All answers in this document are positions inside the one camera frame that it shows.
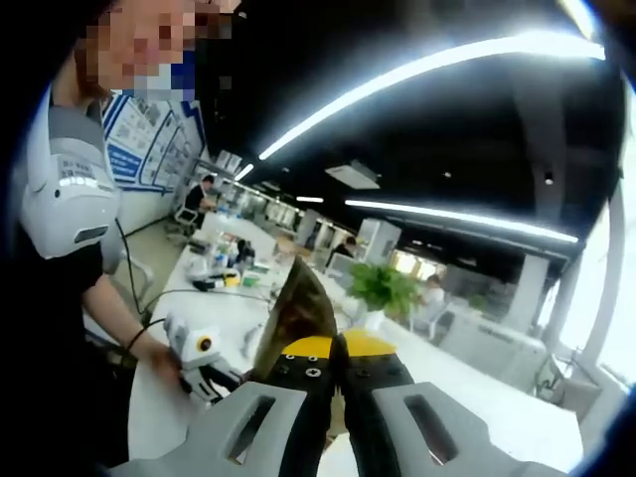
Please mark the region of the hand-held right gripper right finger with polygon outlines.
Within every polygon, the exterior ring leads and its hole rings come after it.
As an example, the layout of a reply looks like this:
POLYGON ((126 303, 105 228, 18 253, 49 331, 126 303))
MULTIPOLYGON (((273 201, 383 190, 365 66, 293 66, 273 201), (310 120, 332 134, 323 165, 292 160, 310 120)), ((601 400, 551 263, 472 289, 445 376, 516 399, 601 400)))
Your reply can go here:
POLYGON ((557 476, 491 442, 487 423, 430 382, 417 383, 395 348, 342 335, 344 418, 362 476, 557 476))

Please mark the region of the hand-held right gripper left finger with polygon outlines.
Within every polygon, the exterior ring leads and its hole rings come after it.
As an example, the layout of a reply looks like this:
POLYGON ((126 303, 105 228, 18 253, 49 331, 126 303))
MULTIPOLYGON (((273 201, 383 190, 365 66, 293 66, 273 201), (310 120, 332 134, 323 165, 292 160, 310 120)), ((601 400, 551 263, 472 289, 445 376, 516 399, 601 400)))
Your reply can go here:
POLYGON ((188 429, 185 441, 155 459, 134 459, 111 476, 315 476, 331 419, 335 382, 331 340, 318 350, 278 357, 266 379, 239 386, 188 429))

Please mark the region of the person's left hand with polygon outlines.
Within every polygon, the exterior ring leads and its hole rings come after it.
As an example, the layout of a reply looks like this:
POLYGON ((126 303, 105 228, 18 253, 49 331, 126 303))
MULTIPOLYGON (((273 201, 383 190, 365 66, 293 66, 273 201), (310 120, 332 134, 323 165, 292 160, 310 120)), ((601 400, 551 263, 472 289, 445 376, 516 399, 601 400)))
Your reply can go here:
POLYGON ((135 344, 132 354, 138 361, 148 365, 165 383, 179 384, 180 364, 166 345, 156 341, 135 344))

